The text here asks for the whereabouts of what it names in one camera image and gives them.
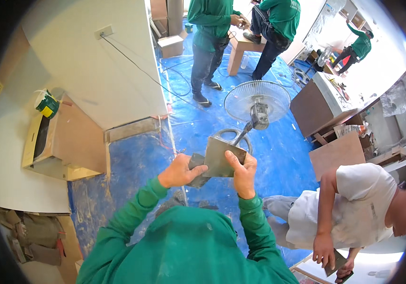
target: wooden cabinet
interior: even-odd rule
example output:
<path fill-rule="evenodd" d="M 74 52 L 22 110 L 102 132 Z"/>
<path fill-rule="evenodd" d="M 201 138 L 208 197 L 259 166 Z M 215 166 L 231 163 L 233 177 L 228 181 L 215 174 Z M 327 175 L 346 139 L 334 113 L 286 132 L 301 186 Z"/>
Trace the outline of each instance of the wooden cabinet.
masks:
<path fill-rule="evenodd" d="M 75 180 L 107 172 L 104 131 L 67 95 L 49 120 L 31 121 L 22 167 L 57 179 Z"/>

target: wooden stool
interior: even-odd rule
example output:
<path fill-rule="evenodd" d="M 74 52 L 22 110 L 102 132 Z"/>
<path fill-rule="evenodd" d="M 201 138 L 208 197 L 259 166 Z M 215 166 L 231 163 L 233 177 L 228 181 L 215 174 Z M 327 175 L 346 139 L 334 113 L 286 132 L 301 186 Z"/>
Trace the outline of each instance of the wooden stool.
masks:
<path fill-rule="evenodd" d="M 266 45 L 266 39 L 264 37 L 262 37 L 261 44 L 255 44 L 242 35 L 244 32 L 251 33 L 250 30 L 243 31 L 235 26 L 231 26 L 228 31 L 228 36 L 231 37 L 230 42 L 233 45 L 227 68 L 229 76 L 237 74 L 242 57 L 244 56 L 244 51 L 263 52 L 264 46 Z"/>

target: fan pole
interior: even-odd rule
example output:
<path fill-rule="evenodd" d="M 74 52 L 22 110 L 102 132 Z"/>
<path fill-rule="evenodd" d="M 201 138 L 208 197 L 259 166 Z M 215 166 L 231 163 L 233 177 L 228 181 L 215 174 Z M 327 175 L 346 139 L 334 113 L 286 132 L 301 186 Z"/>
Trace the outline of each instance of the fan pole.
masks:
<path fill-rule="evenodd" d="M 238 145 L 238 143 L 244 138 L 244 136 L 247 134 L 247 132 L 249 132 L 250 130 L 252 130 L 253 125 L 252 122 L 249 121 L 245 127 L 244 130 L 241 132 L 241 134 L 237 137 L 236 141 L 234 141 L 233 146 Z"/>

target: hand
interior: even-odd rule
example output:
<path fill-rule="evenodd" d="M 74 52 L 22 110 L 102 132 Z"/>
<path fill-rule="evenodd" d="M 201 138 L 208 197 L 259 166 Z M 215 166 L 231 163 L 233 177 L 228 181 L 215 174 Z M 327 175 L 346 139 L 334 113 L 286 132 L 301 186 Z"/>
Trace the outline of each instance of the hand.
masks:
<path fill-rule="evenodd" d="M 348 276 L 354 269 L 354 259 L 348 258 L 348 262 L 345 263 L 339 270 L 337 270 L 336 283 L 342 282 L 342 278 Z"/>
<path fill-rule="evenodd" d="M 238 15 L 233 14 L 233 15 L 230 15 L 230 17 L 231 17 L 230 25 L 238 27 L 242 24 L 242 20 L 241 20 L 241 18 L 239 18 Z"/>
<path fill-rule="evenodd" d="M 318 264 L 322 262 L 322 268 L 329 264 L 331 269 L 335 269 L 336 256 L 334 255 L 334 244 L 330 233 L 316 235 L 313 241 L 313 261 Z"/>
<path fill-rule="evenodd" d="M 253 187 L 255 172 L 257 171 L 257 159 L 245 155 L 244 165 L 241 165 L 238 158 L 232 151 L 225 152 L 225 158 L 234 168 L 234 189 L 242 199 L 252 199 L 255 197 Z"/>
<path fill-rule="evenodd" d="M 241 24 L 240 28 L 243 29 L 244 31 L 247 30 L 248 28 L 250 28 L 249 20 L 247 20 L 247 18 L 243 14 L 239 15 L 239 17 L 242 20 L 242 24 Z"/>
<path fill-rule="evenodd" d="M 189 162 L 190 156 L 178 154 L 168 168 L 157 176 L 159 183 L 166 188 L 183 186 L 208 169 L 206 165 L 201 165 L 189 170 Z"/>

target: green long-sleeve shirt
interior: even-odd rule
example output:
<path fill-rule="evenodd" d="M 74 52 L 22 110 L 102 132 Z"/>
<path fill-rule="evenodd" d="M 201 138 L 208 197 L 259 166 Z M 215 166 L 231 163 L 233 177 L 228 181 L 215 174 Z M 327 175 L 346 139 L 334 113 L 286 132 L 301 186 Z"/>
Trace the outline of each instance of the green long-sleeve shirt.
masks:
<path fill-rule="evenodd" d="M 276 32 L 294 40 L 301 17 L 301 4 L 297 0 L 263 0 L 260 9 L 269 10 L 269 22 Z"/>
<path fill-rule="evenodd" d="M 233 10 L 233 0 L 191 0 L 187 21 L 195 24 L 198 29 L 193 43 L 203 50 L 215 51 L 211 41 L 203 33 L 225 38 L 230 29 L 232 14 L 240 15 L 240 12 Z"/>
<path fill-rule="evenodd" d="M 298 283 L 286 267 L 262 211 L 262 200 L 239 199 L 240 221 L 249 245 L 247 259 L 224 214 L 175 206 L 159 215 L 136 244 L 129 243 L 167 189 L 157 178 L 98 231 L 77 283 Z"/>
<path fill-rule="evenodd" d="M 347 23 L 349 29 L 356 35 L 359 36 L 356 41 L 351 44 L 354 52 L 359 56 L 361 60 L 372 50 L 372 44 L 370 43 L 369 37 L 363 31 L 358 31 L 353 29 L 349 23 Z"/>

